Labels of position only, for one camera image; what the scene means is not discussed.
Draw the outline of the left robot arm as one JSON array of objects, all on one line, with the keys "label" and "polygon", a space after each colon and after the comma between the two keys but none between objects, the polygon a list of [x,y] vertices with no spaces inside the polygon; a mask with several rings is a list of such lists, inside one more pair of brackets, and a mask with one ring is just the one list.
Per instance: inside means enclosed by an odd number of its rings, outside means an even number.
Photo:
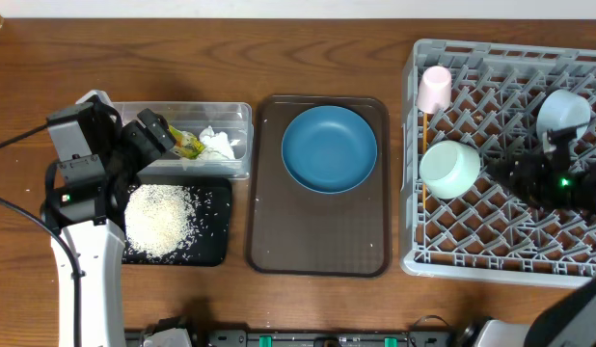
[{"label": "left robot arm", "polygon": [[91,90],[47,118],[58,154],[45,172],[41,220],[59,278],[59,343],[123,346],[124,211],[139,172],[176,144],[150,109],[123,122],[106,92]]}]

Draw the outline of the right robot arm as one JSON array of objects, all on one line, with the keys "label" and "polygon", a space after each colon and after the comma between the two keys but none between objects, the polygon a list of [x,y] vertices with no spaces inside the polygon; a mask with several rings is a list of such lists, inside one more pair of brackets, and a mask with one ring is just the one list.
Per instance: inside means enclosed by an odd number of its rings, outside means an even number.
[{"label": "right robot arm", "polygon": [[[494,160],[486,172],[531,207],[582,212],[596,216],[596,161],[581,173],[570,173],[569,143],[576,125],[543,134],[541,154]],[[458,346],[592,346],[596,343],[596,273],[593,278],[527,325],[483,319],[458,337]]]}]

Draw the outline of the pink cup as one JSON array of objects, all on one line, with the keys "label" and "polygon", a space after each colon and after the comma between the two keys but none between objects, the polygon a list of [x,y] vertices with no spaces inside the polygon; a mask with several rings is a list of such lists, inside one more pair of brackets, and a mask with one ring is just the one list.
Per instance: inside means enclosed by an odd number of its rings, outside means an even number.
[{"label": "pink cup", "polygon": [[445,110],[451,102],[452,77],[446,67],[427,68],[420,80],[416,106],[426,114]]}]

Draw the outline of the mint green bowl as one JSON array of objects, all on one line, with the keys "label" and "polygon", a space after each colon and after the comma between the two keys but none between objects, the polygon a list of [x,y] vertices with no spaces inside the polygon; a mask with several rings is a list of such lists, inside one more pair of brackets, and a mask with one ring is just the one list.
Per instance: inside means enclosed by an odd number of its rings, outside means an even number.
[{"label": "mint green bowl", "polygon": [[423,155],[419,173],[432,196],[449,200],[465,194],[478,179],[478,152],[465,144],[441,141]]}]

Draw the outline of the yellow green snack wrapper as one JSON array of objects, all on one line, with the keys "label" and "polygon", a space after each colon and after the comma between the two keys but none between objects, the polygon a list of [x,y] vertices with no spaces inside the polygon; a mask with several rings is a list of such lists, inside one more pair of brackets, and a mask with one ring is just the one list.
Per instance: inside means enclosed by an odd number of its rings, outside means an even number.
[{"label": "yellow green snack wrapper", "polygon": [[172,136],[176,139],[172,153],[185,159],[196,159],[205,150],[205,145],[194,134],[180,131],[169,126]]}]

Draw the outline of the dark blue plate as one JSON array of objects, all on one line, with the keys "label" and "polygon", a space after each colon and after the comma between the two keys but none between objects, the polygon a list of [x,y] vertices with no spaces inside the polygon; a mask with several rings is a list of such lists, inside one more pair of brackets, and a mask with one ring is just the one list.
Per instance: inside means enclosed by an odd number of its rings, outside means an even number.
[{"label": "dark blue plate", "polygon": [[324,105],[312,107],[290,122],[281,156],[298,184],[333,195],[366,181],[375,168],[378,145],[371,126],[358,113]]}]

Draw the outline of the wooden chopstick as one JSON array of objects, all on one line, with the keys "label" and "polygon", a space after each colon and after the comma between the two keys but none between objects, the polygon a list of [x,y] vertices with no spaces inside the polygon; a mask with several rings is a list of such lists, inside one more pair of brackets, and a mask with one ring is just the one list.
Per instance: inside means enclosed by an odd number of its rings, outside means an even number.
[{"label": "wooden chopstick", "polygon": [[[427,152],[427,145],[428,145],[428,140],[427,140],[427,134],[428,134],[428,114],[421,112],[422,114],[422,158],[424,157],[424,154]],[[424,184],[424,178],[422,178],[422,189],[421,189],[421,202],[422,202],[422,208],[423,210],[426,209],[426,198],[427,198],[427,189],[426,189],[426,185]]]}]

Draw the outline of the light blue bowl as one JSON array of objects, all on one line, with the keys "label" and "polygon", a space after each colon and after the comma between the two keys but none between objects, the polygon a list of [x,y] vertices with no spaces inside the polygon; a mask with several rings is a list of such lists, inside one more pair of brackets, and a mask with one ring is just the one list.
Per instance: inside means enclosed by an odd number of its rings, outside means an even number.
[{"label": "light blue bowl", "polygon": [[565,90],[554,91],[544,100],[538,112],[536,121],[538,139],[545,145],[548,130],[575,127],[577,141],[587,130],[590,115],[591,109],[585,98]]}]

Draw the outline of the white napkin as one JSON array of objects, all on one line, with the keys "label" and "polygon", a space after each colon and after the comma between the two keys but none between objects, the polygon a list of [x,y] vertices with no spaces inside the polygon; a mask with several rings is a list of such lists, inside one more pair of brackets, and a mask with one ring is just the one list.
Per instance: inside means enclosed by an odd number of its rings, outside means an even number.
[{"label": "white napkin", "polygon": [[234,152],[230,145],[228,135],[221,131],[215,133],[211,126],[204,129],[199,135],[199,140],[204,149],[198,156],[204,161],[234,160]]}]

